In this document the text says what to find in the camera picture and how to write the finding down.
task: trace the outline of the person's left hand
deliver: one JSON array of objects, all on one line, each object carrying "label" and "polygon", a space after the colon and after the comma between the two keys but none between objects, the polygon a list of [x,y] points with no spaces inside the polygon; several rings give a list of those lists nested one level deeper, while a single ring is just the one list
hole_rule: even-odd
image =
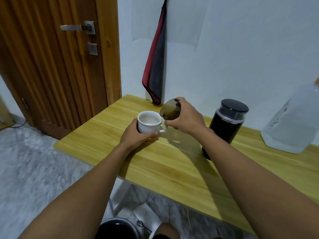
[{"label": "person's left hand", "polygon": [[140,146],[143,142],[149,138],[154,138],[157,136],[157,132],[151,132],[142,134],[137,130],[138,119],[135,118],[132,123],[125,129],[120,144],[124,145],[129,151]]}]

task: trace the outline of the table top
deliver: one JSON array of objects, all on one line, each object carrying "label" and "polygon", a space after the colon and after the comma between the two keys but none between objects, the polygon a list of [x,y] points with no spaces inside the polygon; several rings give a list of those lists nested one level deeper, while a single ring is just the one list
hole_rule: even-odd
[{"label": "table top", "polygon": [[[54,148],[96,165],[119,143],[125,128],[142,111],[161,106],[126,95],[58,141]],[[208,126],[211,118],[204,117]],[[319,147],[301,154],[267,147],[260,131],[242,127],[232,146],[319,204]],[[170,127],[124,162],[119,177],[162,194],[204,214],[253,232],[200,144]]]}]

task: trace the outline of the wooden door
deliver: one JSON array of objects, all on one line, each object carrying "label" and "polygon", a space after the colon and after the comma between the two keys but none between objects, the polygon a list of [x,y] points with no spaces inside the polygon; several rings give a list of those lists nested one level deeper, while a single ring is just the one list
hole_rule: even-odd
[{"label": "wooden door", "polygon": [[[60,29],[84,21],[96,35]],[[0,0],[1,41],[2,66],[15,67],[10,82],[45,134],[61,139],[107,107],[95,0]]]}]

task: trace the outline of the marble floor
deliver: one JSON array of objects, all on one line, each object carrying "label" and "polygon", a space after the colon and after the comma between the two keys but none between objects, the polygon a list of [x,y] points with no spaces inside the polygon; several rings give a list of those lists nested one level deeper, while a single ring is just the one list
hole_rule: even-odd
[{"label": "marble floor", "polygon": [[[27,126],[0,132],[0,238],[16,239],[55,197],[92,168],[54,150],[55,142],[56,139]],[[136,225],[133,210],[143,203],[163,222],[174,225],[182,238],[256,238],[135,185],[126,190],[115,216]],[[138,229],[148,238],[147,231]]]}]

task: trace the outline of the black coffee grinder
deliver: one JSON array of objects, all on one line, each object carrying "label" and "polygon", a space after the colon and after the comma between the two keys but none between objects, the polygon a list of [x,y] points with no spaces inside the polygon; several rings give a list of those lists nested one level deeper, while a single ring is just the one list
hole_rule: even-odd
[{"label": "black coffee grinder", "polygon": [[[239,128],[244,123],[245,115],[249,111],[248,106],[240,101],[224,99],[221,106],[215,112],[209,128],[221,139],[229,144],[234,139]],[[205,149],[202,148],[204,156],[210,160]]]}]

